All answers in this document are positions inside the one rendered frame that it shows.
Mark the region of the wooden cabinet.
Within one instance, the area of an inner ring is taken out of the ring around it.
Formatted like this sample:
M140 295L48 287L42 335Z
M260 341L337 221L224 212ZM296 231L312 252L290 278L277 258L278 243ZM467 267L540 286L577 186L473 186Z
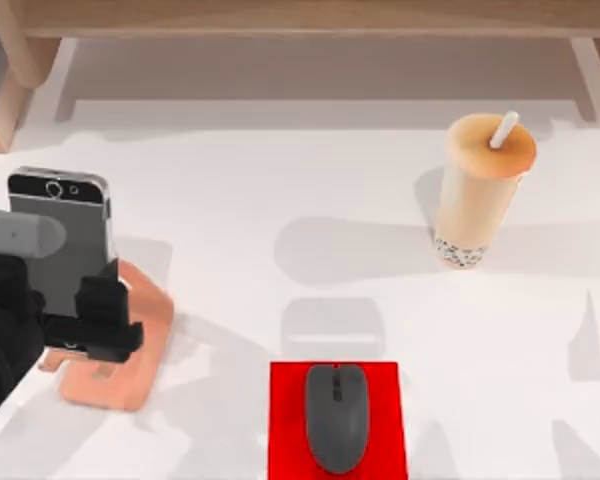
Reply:
M60 39L34 32L55 0L0 0L0 153L11 147L34 91L47 79Z

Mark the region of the grey smartphone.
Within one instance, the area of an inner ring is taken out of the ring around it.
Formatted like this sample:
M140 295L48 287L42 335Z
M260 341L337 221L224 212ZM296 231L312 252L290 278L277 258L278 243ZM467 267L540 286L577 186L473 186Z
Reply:
M39 216L59 241L50 253L26 261L32 312L47 346L76 352L86 348L53 335L53 322L76 320L81 280L99 274L114 258L107 181L95 174L20 167L7 180L13 212Z

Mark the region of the salmon phone stand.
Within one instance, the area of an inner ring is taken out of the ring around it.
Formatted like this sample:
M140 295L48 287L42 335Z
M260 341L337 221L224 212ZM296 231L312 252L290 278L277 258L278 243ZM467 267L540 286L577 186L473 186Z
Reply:
M58 392L68 402L140 410L171 334L172 299L134 264L115 260L81 280L75 309L45 319L48 349L38 368L64 370Z

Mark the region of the red mouse pad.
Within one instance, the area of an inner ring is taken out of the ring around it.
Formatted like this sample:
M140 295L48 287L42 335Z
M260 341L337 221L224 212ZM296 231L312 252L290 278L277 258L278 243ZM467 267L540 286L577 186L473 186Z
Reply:
M305 378L316 364L356 364L367 375L370 438L360 464L333 475L306 439ZM409 480L398 366L394 362L277 361L270 367L268 480Z

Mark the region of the white drinking straw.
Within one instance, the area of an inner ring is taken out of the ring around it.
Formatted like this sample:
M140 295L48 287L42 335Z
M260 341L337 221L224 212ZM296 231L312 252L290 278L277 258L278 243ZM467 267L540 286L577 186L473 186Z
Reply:
M500 149L519 121L519 114L508 111L500 120L496 130L489 140L489 147L493 150Z

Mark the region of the wooden shelf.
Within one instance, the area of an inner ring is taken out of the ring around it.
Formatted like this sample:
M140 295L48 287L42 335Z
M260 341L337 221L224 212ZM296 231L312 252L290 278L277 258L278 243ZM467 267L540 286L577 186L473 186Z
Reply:
M75 40L76 100L592 103L600 0L25 0L36 40Z

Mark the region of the bubble tea cup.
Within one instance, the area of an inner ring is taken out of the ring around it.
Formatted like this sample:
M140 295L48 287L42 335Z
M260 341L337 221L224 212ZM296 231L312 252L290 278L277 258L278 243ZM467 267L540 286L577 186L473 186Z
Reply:
M448 130L434 246L453 268L468 269L482 261L521 179L534 165L536 143L520 115L504 145L489 147L504 115L466 115Z

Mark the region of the dark grey computer mouse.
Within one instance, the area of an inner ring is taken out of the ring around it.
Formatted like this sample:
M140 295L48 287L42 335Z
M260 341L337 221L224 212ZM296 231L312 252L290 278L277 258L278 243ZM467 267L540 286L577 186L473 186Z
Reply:
M305 432L314 460L329 474L351 473L370 438L367 375L356 364L316 364L304 393Z

